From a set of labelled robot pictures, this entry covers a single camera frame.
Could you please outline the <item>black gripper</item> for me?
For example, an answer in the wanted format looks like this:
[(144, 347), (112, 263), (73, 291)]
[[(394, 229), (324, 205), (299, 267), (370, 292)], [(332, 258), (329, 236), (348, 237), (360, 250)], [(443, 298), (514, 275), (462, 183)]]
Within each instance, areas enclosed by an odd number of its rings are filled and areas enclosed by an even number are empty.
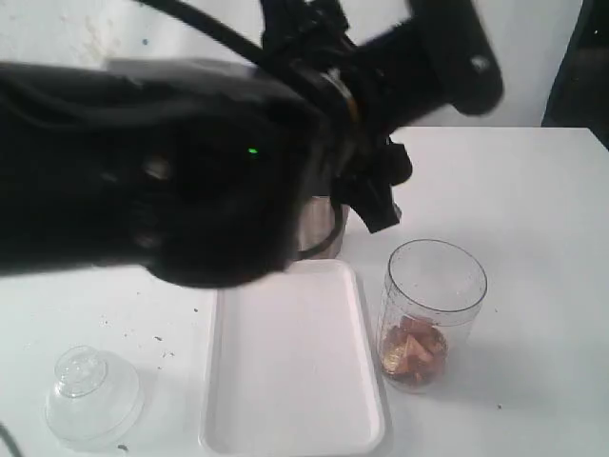
[(369, 233), (401, 222), (393, 188), (412, 176), (412, 162), (402, 143), (388, 136), (369, 139), (340, 132), (327, 141), (328, 197), (342, 214), (342, 205), (360, 216)]

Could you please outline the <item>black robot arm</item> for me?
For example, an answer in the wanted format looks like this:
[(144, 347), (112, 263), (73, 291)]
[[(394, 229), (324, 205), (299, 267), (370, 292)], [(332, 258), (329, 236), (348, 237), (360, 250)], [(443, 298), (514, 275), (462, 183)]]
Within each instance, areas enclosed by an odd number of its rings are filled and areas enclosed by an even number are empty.
[(254, 44), (182, 1), (158, 10), (242, 57), (1, 66), (1, 272), (139, 265), (231, 288), (370, 232), (412, 174), (391, 136), (443, 106), (481, 116), (504, 85), (475, 6), (413, 1), (363, 44), (337, 1), (264, 1)]

